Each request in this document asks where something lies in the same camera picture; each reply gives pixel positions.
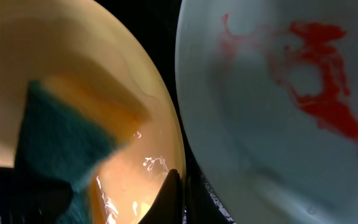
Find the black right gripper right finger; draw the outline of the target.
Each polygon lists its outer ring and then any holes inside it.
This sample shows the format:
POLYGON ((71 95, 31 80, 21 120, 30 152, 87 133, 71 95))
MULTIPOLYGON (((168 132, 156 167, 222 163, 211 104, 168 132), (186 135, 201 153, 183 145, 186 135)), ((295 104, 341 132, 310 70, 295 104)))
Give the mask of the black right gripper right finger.
POLYGON ((152 206, 139 224, 182 224, 183 186, 176 169, 171 169, 152 206))

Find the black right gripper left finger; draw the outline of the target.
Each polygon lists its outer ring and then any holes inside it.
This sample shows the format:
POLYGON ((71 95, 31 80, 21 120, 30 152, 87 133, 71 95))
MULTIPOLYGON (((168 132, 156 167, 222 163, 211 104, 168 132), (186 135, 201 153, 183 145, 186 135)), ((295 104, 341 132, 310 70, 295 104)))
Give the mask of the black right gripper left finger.
POLYGON ((0 167, 0 224, 51 224, 67 211, 70 185, 29 170, 0 167))

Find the green and yellow sponge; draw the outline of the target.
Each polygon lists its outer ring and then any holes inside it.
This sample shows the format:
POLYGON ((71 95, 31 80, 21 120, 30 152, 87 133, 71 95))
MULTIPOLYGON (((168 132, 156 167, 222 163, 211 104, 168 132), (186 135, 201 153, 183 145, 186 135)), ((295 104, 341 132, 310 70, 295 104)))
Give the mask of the green and yellow sponge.
POLYGON ((115 79, 51 75, 27 85, 14 167, 69 186, 54 223, 92 223, 88 189, 102 161, 149 120, 145 106, 115 79))

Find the yellow plate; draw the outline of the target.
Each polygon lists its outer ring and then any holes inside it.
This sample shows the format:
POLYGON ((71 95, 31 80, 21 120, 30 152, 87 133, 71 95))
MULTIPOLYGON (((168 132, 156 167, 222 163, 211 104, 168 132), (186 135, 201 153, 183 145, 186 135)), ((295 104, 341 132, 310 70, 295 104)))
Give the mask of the yellow plate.
POLYGON ((157 68, 96 1, 0 1, 0 167, 15 168, 28 82, 51 75, 113 78, 149 112, 88 189, 92 223, 139 223, 168 172, 184 171, 178 119, 157 68))

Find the green plate with big stain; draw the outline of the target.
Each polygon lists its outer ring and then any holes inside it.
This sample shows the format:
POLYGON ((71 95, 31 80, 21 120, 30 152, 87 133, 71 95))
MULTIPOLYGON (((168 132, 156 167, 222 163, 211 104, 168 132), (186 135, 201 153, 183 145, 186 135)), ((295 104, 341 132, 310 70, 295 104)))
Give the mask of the green plate with big stain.
POLYGON ((358 1, 183 1, 194 157, 238 223, 358 223, 358 1))

